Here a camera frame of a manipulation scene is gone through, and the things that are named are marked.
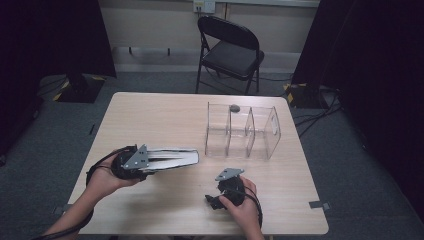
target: carpeted floor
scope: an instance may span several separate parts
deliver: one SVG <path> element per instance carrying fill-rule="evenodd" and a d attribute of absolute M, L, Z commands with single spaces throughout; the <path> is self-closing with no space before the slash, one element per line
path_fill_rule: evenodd
<path fill-rule="evenodd" d="M 93 104 L 52 101 L 61 81 L 40 90 L 45 102 L 0 168 L 0 239 L 29 239 L 42 233 L 66 204 L 115 92 L 194 93 L 195 72 L 118 73 L 104 84 Z M 284 97 L 288 74 L 262 74 L 256 94 Z M 51 76 L 42 85 L 61 79 Z M 220 86 L 208 73 L 202 79 Z M 201 94 L 222 94 L 201 85 Z M 292 109 L 296 123 L 319 109 Z M 320 199 L 328 202 L 330 227 L 324 236 L 280 236 L 278 239 L 424 239 L 424 227 L 385 169 L 362 148 L 356 129 L 343 111 L 298 127 Z M 108 239 L 81 236 L 81 239 Z"/>

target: clear acrylic organizer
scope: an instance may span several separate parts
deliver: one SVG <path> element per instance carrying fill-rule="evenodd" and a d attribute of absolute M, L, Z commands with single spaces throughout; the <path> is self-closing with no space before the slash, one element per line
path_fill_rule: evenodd
<path fill-rule="evenodd" d="M 208 103 L 207 156 L 267 160 L 280 138 L 275 107 Z"/>

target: wall socket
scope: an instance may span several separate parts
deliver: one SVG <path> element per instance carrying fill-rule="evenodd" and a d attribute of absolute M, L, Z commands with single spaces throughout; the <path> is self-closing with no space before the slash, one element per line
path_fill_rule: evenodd
<path fill-rule="evenodd" d="M 215 13 L 215 1 L 193 0 L 193 12 Z"/>

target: file holder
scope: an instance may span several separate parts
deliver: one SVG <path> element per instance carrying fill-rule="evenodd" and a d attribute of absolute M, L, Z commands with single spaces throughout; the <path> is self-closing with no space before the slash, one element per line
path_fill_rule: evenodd
<path fill-rule="evenodd" d="M 267 160 L 280 138 L 275 107 L 208 103 L 207 156 Z"/>

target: black chair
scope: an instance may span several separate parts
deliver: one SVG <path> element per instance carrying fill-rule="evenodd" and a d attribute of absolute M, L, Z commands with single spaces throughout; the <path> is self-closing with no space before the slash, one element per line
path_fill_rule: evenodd
<path fill-rule="evenodd" d="M 247 95 L 256 72 L 256 92 L 259 91 L 259 66 L 264 59 L 264 52 L 259 49 L 259 41 L 246 27 L 234 24 L 227 20 L 204 16 L 199 18 L 197 25 L 201 34 L 201 51 L 199 69 L 197 72 L 196 93 L 199 83 L 212 85 L 200 81 L 202 66 L 223 73 L 227 76 L 247 81 L 244 94 Z M 210 36 L 219 42 L 210 48 L 206 40 Z"/>

